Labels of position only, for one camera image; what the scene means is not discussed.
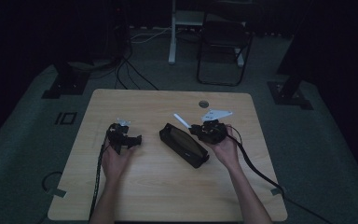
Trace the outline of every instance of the table top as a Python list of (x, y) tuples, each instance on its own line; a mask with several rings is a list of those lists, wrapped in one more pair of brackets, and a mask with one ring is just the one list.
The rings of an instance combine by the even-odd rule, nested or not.
[[(201, 108), (207, 101), (208, 108)], [(159, 139), (158, 132), (170, 123), (188, 130), (174, 116), (188, 124), (202, 124), (209, 109), (229, 110), (220, 119), (241, 134), (254, 166), (277, 181), (266, 142), (247, 93), (195, 91), (96, 90), (89, 101), (48, 217), (53, 220), (88, 220), (95, 185), (97, 160), (106, 129), (117, 118), (131, 122), (128, 136), (143, 136), (128, 169), (122, 176), (117, 196), (116, 219), (122, 221), (239, 221), (241, 210), (227, 169), (204, 146), (210, 159), (195, 169)], [(281, 195), (256, 175), (243, 160), (241, 167), (272, 220), (283, 221), (287, 212)], [(101, 172), (99, 196), (105, 178)]]

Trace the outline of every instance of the black chair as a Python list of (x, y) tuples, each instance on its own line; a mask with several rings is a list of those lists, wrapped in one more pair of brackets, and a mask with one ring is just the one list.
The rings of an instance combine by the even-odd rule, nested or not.
[[(263, 14), (263, 8), (257, 3), (252, 2), (213, 1), (206, 7), (200, 31), (200, 46), (197, 55), (198, 82), (223, 86), (237, 86), (242, 82), (254, 32), (258, 28)], [(201, 79), (200, 63), (202, 56), (206, 52), (211, 52), (210, 50), (203, 50), (204, 45), (207, 45), (209, 49), (232, 49), (232, 55), (235, 56), (234, 63), (237, 63), (243, 50), (246, 49), (241, 75), (238, 80), (227, 83)]]

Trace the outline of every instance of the human hand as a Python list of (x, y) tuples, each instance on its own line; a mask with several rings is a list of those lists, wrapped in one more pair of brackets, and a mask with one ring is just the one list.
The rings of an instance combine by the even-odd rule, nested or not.
[(104, 143), (104, 148), (106, 148), (103, 153), (102, 158), (102, 167), (103, 173), (106, 176), (106, 184), (117, 182), (121, 175), (123, 174), (127, 164), (131, 158), (132, 153), (135, 150), (135, 147), (131, 147), (126, 151), (122, 151), (121, 155), (118, 155), (113, 146), (110, 145), (108, 139)]
[[(228, 135), (233, 136), (231, 125), (226, 125), (226, 128)], [(226, 136), (226, 138), (218, 144), (212, 145), (205, 142), (204, 144), (213, 150), (217, 159), (220, 160), (220, 162), (222, 162), (228, 169), (240, 166), (240, 162), (238, 160), (237, 143), (233, 139)]]

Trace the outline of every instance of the black pouch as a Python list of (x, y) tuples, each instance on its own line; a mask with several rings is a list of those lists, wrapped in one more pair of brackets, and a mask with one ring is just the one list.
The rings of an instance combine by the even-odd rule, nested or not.
[(209, 159), (208, 151), (196, 142), (188, 133), (167, 123), (159, 138), (194, 168), (199, 168)]

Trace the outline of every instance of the gray floor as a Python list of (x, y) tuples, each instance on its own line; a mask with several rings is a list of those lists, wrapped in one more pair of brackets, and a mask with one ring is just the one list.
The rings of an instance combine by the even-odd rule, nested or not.
[[(194, 38), (185, 33), (180, 37)], [(163, 91), (250, 93), (287, 196), (333, 223), (358, 223), (358, 167), (315, 86), (302, 83), (300, 87), (314, 110), (275, 105), (269, 93), (268, 81), (287, 79), (276, 75), (276, 70), (289, 44), (290, 40), (280, 37), (257, 38), (246, 79), (238, 87), (199, 84), (195, 79), (197, 46), (188, 41), (178, 41), (176, 64), (168, 65), (167, 36), (133, 44), (130, 62)], [(41, 182), (45, 175), (63, 170), (92, 92), (115, 87), (113, 73), (106, 74), (93, 73), (83, 95), (56, 100), (41, 99), (56, 77), (55, 70), (49, 67), (35, 78), (0, 130), (0, 223), (57, 223), (44, 218), (52, 197)], [(126, 78), (126, 67), (120, 74), (130, 89), (136, 88)], [(153, 89), (131, 69), (130, 74), (141, 89)], [(65, 112), (77, 113), (75, 123), (55, 124), (59, 113)], [(47, 186), (57, 186), (59, 178), (49, 178)], [(286, 208), (289, 215), (283, 223), (323, 223), (290, 203)]]

